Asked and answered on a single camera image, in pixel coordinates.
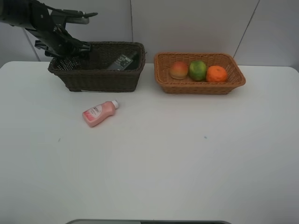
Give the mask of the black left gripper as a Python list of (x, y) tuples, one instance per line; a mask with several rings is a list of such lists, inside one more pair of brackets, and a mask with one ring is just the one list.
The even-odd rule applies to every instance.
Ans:
[(25, 30), (37, 39), (35, 47), (44, 50), (45, 55), (48, 57), (78, 56), (80, 60), (90, 59), (91, 45), (73, 38), (64, 28), (54, 26), (40, 30), (28, 25), (25, 26)]

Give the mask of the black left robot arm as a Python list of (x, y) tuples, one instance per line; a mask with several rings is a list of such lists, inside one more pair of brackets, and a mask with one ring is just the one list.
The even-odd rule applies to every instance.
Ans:
[(21, 27), (35, 38), (35, 47), (45, 55), (55, 58), (88, 58), (92, 45), (72, 37), (65, 26), (67, 23), (88, 24), (89, 18), (97, 13), (56, 9), (37, 0), (2, 0), (0, 21)]

